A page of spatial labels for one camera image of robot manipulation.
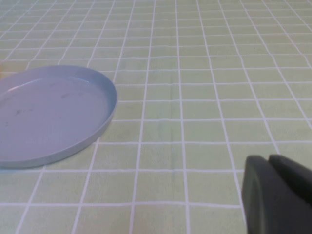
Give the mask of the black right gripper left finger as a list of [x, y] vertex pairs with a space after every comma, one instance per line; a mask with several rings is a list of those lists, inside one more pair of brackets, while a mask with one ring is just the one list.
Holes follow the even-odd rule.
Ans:
[[288, 187], [269, 159], [246, 158], [242, 201], [249, 234], [312, 232], [312, 206]]

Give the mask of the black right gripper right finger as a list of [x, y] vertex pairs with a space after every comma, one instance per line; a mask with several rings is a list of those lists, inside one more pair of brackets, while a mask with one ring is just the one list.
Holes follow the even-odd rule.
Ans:
[[282, 155], [270, 155], [269, 163], [288, 187], [301, 199], [312, 205], [312, 171]]

